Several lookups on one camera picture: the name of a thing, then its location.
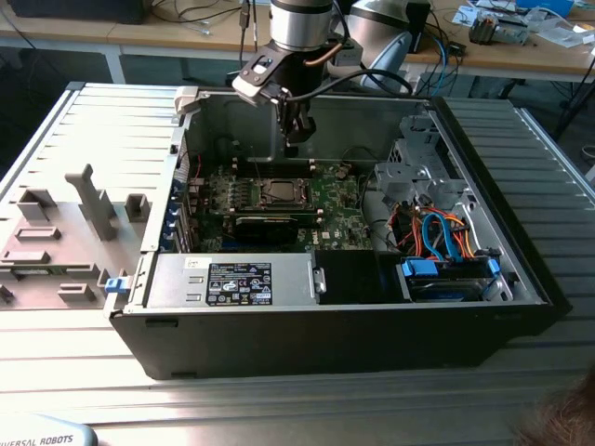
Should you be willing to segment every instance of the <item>warning label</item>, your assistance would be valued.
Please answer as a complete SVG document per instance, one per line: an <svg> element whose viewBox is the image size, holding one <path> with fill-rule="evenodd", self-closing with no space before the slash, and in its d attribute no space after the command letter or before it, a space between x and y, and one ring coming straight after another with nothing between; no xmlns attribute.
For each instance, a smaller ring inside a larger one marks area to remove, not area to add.
<svg viewBox="0 0 595 446"><path fill-rule="evenodd" d="M211 263L208 295L211 307L272 305L270 263Z"/></svg>

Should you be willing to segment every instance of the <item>blue cable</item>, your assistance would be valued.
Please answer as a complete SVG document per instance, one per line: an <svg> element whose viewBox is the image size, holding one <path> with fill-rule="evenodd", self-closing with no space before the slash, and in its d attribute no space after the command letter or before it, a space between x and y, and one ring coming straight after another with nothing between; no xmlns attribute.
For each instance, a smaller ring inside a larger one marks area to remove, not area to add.
<svg viewBox="0 0 595 446"><path fill-rule="evenodd" d="M444 49L443 43L440 40L438 40L438 38L435 35L432 35L431 38L434 39L434 41L440 48L440 52L442 53L442 56L443 56L443 72L440 73L440 78L438 79L438 84L436 85L436 89L431 94L432 96L436 96L436 94L443 87L444 74L446 73L446 65L448 64L448 59L446 58L446 50Z"/></svg>
<svg viewBox="0 0 595 446"><path fill-rule="evenodd" d="M440 254L438 250L436 250L436 248L434 248L431 245L430 239L428 237L428 229L430 228L430 222L433 217L437 217L443 225L444 244L446 245L446 251L448 251L448 255L452 257L455 260L455 262L462 262L463 257L461 257L461 255L456 250L456 246L453 243L453 239L451 237L450 225L446 221L446 218L444 218L440 214L436 214L435 212L427 214L421 225L421 237L423 239L424 244L426 245L426 248L428 248L428 251L430 251L432 254L437 256L438 260L444 261L443 255Z"/></svg>

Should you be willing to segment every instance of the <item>motherboard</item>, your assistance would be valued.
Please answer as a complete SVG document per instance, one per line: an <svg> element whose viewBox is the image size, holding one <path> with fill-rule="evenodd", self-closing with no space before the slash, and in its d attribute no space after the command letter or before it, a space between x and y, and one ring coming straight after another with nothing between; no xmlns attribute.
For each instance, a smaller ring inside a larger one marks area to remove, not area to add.
<svg viewBox="0 0 595 446"><path fill-rule="evenodd" d="M191 188L203 253L372 249L350 164L220 165Z"/></svg>

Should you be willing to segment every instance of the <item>wooden table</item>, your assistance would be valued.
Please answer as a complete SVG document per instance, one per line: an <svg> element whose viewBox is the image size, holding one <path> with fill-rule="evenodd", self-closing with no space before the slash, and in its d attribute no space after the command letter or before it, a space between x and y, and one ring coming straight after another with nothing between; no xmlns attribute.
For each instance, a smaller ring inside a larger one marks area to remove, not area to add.
<svg viewBox="0 0 595 446"><path fill-rule="evenodd" d="M517 79L542 79L548 81L580 82L592 61L589 54L592 46L565 48L553 44L532 33L524 46L495 43L480 46L469 41L469 27L451 22L461 0L434 1L435 14L440 26L450 40L467 46L459 73L477 76L506 77ZM568 17L573 23L595 24L595 11L573 8ZM428 23L434 23L432 16ZM431 71L439 57L436 44L428 39L418 54L408 55L406 62L412 72Z"/></svg>
<svg viewBox="0 0 595 446"><path fill-rule="evenodd" d="M451 40L467 46L467 54L459 73L520 79L579 82L591 61L589 46L566 49L532 34L525 46L494 44L478 46L469 42L468 28L450 22L462 0L436 1L436 15ZM178 10L201 5L199 0L178 0ZM231 0L222 0L215 7L189 12L185 17L196 19L237 7ZM237 59L240 47L238 12L231 12L200 25L209 30L205 35L189 25L168 23L149 16L143 25L124 25L109 21L22 19L14 15L6 0L0 7L10 21L39 49L99 52L104 55L115 83L125 83L120 57L143 55L189 59ZM270 40L268 7L258 7L258 40ZM161 16L176 20L172 0L156 10ZM574 22L595 22L595 11L575 8L568 18ZM252 30L246 34L246 55L253 50ZM30 47L14 28L0 16L0 46ZM418 54L410 54L403 68L408 80L415 82L423 72L431 71L439 57L435 44L428 40Z"/></svg>

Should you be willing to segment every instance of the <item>sticker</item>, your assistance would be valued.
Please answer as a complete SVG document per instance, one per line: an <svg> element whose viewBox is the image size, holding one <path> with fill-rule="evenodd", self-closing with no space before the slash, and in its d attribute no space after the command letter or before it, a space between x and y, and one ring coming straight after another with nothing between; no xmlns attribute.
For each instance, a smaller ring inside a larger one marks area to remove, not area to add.
<svg viewBox="0 0 595 446"><path fill-rule="evenodd" d="M184 269L207 269L212 261L211 257L186 257Z"/></svg>
<svg viewBox="0 0 595 446"><path fill-rule="evenodd" d="M211 307L272 305L271 264L210 263L208 291Z"/></svg>

